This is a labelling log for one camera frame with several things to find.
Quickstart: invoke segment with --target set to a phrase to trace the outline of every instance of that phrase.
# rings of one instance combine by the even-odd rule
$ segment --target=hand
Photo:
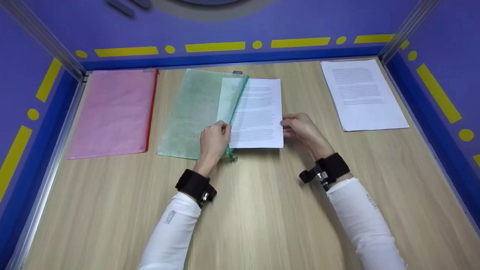
[[[301,141],[310,150],[315,160],[335,153],[308,114],[304,112],[286,114],[280,125],[283,126],[283,137]]]
[[[204,128],[200,134],[200,157],[193,168],[194,172],[205,177],[210,175],[227,149],[231,130],[232,126],[223,121]]]

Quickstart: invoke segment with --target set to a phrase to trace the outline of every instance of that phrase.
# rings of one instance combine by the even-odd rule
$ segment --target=left hand
[[[194,172],[205,177],[210,175],[227,149],[231,130],[232,126],[223,121],[204,128],[200,134],[200,157],[193,168]]]

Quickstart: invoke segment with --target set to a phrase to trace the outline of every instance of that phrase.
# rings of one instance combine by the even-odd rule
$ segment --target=purple wall
[[[441,116],[450,135],[458,144],[470,165],[480,177],[480,166],[473,156],[480,154],[480,2],[470,0],[444,0],[408,39],[410,44],[400,50],[423,91]],[[410,61],[408,54],[417,52]],[[418,76],[416,69],[425,64],[442,87],[462,119],[450,123],[435,99]],[[460,139],[459,132],[469,129],[474,137]]]
[[[205,21],[205,18],[202,21],[195,12],[184,12],[180,17],[172,15],[179,11],[160,11],[156,6],[166,10],[162,5],[174,2],[165,0],[152,0],[154,7],[149,11],[142,11],[131,1],[122,0],[135,11],[134,19],[115,11],[103,0],[24,2],[72,55],[75,56],[76,50],[84,51],[87,58],[76,57],[80,62],[86,62],[99,61],[94,49],[103,48],[157,46],[160,53],[108,57],[108,60],[115,60],[278,51],[285,49],[270,48],[271,40],[288,38],[331,37],[329,45],[321,46],[322,49],[371,46],[354,44],[353,41],[358,35],[395,33],[417,0],[245,0],[237,3],[263,2],[264,7],[252,8],[238,18],[235,18],[238,15],[228,13],[229,10],[213,12],[209,18],[223,17],[223,21]],[[340,36],[346,36],[347,40],[337,45],[336,39]],[[252,47],[256,40],[263,43],[260,49]],[[245,41],[246,49],[187,53],[184,46],[233,41]],[[167,45],[175,47],[175,53],[167,54],[164,51]]]
[[[0,8],[0,25],[0,165],[20,126],[32,129],[24,154],[0,202],[1,216],[50,104],[50,98],[46,102],[38,100],[36,92],[53,57],[3,8]],[[57,82],[49,97],[53,96],[56,84]],[[27,116],[28,110],[32,108],[39,113],[39,118],[35,121]]]

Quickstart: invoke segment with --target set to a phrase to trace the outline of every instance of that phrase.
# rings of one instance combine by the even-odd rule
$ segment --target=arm
[[[227,148],[230,131],[231,126],[223,121],[202,131],[200,157],[193,169],[197,177],[208,178]],[[183,269],[193,228],[200,213],[197,202],[187,194],[178,192],[173,196],[150,236],[138,269]]]
[[[315,160],[335,153],[307,114],[285,115],[281,125],[284,137],[300,140]],[[327,196],[365,270],[405,269],[382,214],[357,178],[351,173],[339,177]]]

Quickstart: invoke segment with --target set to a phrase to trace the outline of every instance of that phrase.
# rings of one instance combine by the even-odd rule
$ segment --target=right hand
[[[335,153],[308,114],[304,112],[286,114],[283,116],[280,125],[283,126],[283,137],[301,141],[308,147],[315,160],[326,158]]]

